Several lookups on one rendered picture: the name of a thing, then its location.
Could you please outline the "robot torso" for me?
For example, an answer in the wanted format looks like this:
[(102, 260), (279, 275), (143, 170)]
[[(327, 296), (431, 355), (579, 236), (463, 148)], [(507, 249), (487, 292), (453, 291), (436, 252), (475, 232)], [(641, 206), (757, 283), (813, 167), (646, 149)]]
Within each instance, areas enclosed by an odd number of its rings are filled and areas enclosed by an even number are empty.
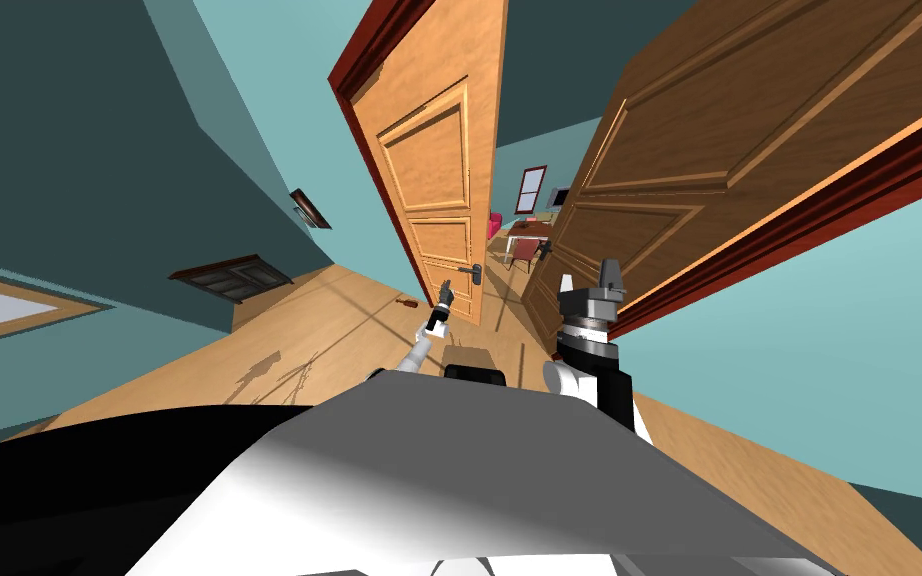
[(127, 576), (844, 576), (591, 404), (386, 371), (274, 427)]

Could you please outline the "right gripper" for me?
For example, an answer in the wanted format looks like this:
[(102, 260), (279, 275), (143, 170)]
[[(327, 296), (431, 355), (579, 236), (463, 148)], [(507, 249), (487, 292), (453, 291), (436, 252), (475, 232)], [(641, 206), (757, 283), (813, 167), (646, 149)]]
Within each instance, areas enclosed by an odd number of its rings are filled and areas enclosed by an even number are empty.
[(611, 324), (617, 321), (626, 293), (618, 259), (606, 258), (601, 261), (598, 286), (573, 290), (572, 276), (562, 275), (557, 296), (563, 324)]

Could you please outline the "dark framed wall picture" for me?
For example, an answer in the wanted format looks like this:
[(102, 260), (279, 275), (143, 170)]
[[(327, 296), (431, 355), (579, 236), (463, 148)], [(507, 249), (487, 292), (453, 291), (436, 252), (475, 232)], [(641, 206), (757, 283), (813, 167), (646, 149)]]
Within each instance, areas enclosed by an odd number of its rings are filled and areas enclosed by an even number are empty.
[(321, 214), (313, 202), (303, 193), (301, 189), (295, 189), (290, 193), (290, 198), (295, 203), (295, 211), (308, 228), (330, 230), (332, 225)]

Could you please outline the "light orange door leaf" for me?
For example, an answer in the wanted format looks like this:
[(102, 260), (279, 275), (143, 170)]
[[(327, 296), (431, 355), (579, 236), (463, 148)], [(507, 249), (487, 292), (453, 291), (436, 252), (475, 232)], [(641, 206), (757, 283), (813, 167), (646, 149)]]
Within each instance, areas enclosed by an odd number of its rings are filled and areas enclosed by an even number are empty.
[(479, 324), (508, 0), (432, 0), (352, 97), (403, 242), (431, 299)]

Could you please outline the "red framed window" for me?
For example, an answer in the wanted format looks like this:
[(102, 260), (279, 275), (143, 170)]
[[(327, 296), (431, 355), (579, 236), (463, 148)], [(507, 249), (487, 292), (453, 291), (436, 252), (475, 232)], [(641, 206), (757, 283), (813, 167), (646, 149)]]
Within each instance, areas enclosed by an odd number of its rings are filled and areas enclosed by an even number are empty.
[(532, 214), (547, 170), (546, 165), (524, 169), (515, 207), (516, 214)]

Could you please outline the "dark brown framed window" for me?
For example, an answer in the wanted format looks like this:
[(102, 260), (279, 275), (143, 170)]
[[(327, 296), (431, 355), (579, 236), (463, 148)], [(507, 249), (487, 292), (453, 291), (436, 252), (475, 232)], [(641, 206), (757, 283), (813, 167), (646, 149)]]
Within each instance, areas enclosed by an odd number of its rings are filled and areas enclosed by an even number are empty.
[(180, 270), (172, 273), (169, 279), (178, 280), (236, 304), (278, 287), (293, 284), (290, 277), (257, 254), (200, 268)]

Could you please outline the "red chair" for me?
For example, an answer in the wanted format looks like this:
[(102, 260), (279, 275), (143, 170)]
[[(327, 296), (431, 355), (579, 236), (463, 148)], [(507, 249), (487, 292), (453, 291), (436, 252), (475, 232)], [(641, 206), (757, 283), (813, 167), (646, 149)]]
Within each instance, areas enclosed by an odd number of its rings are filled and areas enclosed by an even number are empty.
[(531, 273), (533, 261), (537, 257), (541, 240), (538, 238), (518, 238), (513, 245), (513, 253), (508, 269), (516, 262), (526, 262), (526, 270)]

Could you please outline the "brown wooden table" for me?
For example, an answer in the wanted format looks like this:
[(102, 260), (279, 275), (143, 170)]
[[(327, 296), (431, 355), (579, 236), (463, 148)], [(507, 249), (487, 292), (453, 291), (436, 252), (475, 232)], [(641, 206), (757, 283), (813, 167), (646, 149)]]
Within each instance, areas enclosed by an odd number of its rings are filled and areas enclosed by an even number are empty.
[(553, 224), (549, 221), (516, 221), (512, 223), (507, 234), (506, 255), (513, 253), (513, 247), (519, 239), (535, 239), (540, 244), (549, 240)]

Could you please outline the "dark brown door leaf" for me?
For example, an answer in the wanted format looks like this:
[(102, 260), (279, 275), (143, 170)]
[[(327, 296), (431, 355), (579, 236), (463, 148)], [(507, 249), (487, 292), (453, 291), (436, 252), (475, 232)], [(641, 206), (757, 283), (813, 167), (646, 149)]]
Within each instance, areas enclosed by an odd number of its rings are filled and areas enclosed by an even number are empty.
[(621, 264), (611, 335), (922, 199), (922, 0), (697, 0), (633, 56), (524, 290)]

